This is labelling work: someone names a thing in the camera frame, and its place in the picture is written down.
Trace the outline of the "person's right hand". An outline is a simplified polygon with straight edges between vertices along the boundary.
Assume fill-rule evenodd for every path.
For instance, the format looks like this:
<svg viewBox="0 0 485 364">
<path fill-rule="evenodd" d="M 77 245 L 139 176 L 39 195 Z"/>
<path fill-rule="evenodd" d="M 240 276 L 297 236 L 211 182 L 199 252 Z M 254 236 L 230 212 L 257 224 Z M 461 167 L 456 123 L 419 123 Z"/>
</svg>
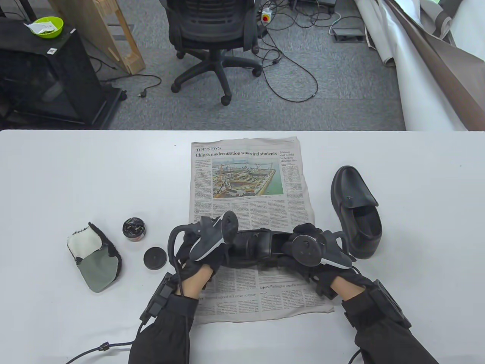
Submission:
<svg viewBox="0 0 485 364">
<path fill-rule="evenodd" d="M 338 278 L 362 289 L 375 286 L 353 269 L 344 232 L 323 231 L 311 223 L 300 224 L 281 250 L 283 255 L 277 259 L 278 266 L 296 272 L 307 282 L 313 281 L 319 296 L 331 300 L 336 296 L 343 298 L 342 289 L 335 285 Z"/>
</svg>

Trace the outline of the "person's left hand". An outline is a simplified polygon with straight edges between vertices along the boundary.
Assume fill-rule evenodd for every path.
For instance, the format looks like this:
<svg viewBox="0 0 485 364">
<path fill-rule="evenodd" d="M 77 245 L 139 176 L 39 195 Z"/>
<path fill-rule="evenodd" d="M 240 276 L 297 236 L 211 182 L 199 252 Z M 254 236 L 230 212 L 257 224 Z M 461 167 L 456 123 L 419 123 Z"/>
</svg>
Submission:
<svg viewBox="0 0 485 364">
<path fill-rule="evenodd" d="M 183 243 L 175 255 L 177 262 L 182 265 L 180 280 L 183 295 L 191 298 L 199 296 L 219 268 L 228 260 L 228 246 L 226 244 L 220 244 L 202 260 L 191 260 L 189 252 L 196 241 L 197 236 L 194 233 L 186 232 Z"/>
</svg>

